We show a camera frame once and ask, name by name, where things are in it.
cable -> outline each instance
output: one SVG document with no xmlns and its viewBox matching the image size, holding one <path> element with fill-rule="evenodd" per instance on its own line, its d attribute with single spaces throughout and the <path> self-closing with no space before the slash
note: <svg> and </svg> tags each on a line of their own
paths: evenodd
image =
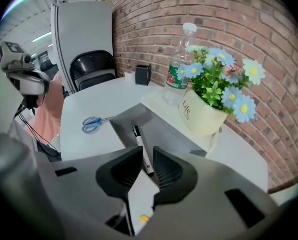
<svg viewBox="0 0 298 240">
<path fill-rule="evenodd" d="M 30 132 L 32 133 L 32 135 L 34 136 L 34 138 L 36 139 L 36 141 L 37 141 L 37 144 L 39 144 L 40 145 L 40 147 L 48 154 L 48 155 L 50 155 L 50 156 L 52 156 L 52 157 L 55 157 L 55 158 L 59 158 L 59 157 L 61 157 L 60 155 L 53 155 L 53 154 L 51 154 L 51 153 L 49 153 L 45 148 L 44 148 L 44 146 L 40 143 L 40 141 L 38 140 L 38 138 L 37 138 L 37 136 L 34 134 L 34 132 L 35 133 L 37 133 L 37 131 L 36 130 L 34 130 L 34 128 L 32 127 L 32 126 L 30 126 L 30 124 L 26 121 L 26 119 L 24 118 L 24 116 L 20 113 L 19 114 L 19 118 L 22 120 L 22 122 L 28 127 L 28 129 L 30 130 Z M 51 143 L 49 143 L 54 149 L 55 149 L 55 151 L 56 152 L 58 152 L 57 151 L 57 149 L 51 144 Z"/>
</svg>

green bottle label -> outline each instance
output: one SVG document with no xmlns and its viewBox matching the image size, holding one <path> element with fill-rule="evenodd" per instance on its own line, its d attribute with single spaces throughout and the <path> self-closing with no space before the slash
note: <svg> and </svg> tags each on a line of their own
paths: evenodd
<svg viewBox="0 0 298 240">
<path fill-rule="evenodd" d="M 186 89 L 189 79 L 178 79 L 178 67 L 170 65 L 166 83 L 176 89 Z"/>
</svg>

flower pot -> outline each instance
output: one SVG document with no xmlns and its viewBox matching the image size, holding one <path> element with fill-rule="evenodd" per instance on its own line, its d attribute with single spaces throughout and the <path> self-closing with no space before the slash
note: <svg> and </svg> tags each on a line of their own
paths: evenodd
<svg viewBox="0 0 298 240">
<path fill-rule="evenodd" d="M 198 136 L 218 132 L 227 117 L 225 112 L 208 105 L 193 90 L 184 95 L 179 114 L 188 129 Z"/>
</svg>

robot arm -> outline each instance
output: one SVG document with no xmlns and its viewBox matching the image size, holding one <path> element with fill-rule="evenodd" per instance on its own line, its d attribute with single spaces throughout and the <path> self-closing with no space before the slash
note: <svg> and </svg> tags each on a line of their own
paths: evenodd
<svg viewBox="0 0 298 240">
<path fill-rule="evenodd" d="M 34 69 L 31 56 L 16 43 L 2 42 L 0 46 L 0 67 L 23 95 L 24 108 L 36 108 L 37 99 L 49 91 L 49 77 Z"/>
</svg>

plastic water bottle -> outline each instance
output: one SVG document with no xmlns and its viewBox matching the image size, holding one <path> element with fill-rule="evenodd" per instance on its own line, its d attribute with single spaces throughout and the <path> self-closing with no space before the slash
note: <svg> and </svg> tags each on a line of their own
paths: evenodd
<svg viewBox="0 0 298 240">
<path fill-rule="evenodd" d="M 189 45 L 193 45 L 193 36 L 197 31 L 197 26 L 192 23 L 183 24 L 183 34 L 178 46 L 173 49 L 173 55 L 169 61 L 169 72 L 164 86 L 164 101 L 171 106 L 178 106 L 181 102 L 189 80 L 184 78 L 178 80 L 177 72 L 181 64 L 190 64 L 190 53 L 185 50 Z"/>
</svg>

